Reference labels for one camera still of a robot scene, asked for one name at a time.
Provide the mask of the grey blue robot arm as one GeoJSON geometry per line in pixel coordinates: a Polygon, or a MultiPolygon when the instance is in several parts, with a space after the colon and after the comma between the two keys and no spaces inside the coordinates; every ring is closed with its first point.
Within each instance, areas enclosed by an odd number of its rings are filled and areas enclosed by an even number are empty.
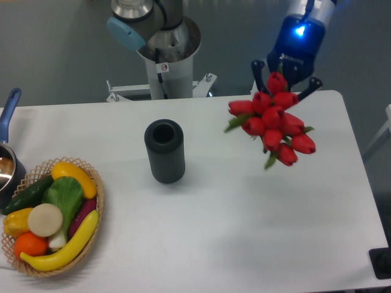
{"type": "MultiPolygon", "coordinates": [[[[309,80],[299,94],[304,99],[322,86],[312,74],[316,55],[336,8],[336,1],[292,1],[279,35],[266,60],[254,60],[253,92],[266,90],[264,67],[280,72],[287,88],[309,80]]],[[[148,85],[110,87],[109,97],[119,101],[122,95],[140,95],[149,91],[153,100],[206,97],[216,80],[208,73],[193,80],[193,58],[201,44],[200,29],[184,16],[183,1],[112,1],[113,16],[107,21],[112,37],[145,62],[148,85]]]]}

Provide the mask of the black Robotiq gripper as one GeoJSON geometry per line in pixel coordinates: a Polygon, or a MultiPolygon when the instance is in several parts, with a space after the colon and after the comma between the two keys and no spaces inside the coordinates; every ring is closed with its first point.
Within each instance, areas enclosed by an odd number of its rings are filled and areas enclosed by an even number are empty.
{"type": "MultiPolygon", "coordinates": [[[[295,14],[286,16],[276,43],[266,58],[269,71],[276,72],[282,67],[289,87],[305,80],[314,72],[315,58],[325,33],[326,28],[319,21],[311,18],[303,20],[301,15],[295,14]]],[[[257,90],[269,95],[263,82],[265,62],[253,60],[250,65],[257,90]]],[[[312,76],[307,88],[298,94],[298,101],[301,102],[322,86],[322,80],[312,76]]]]}

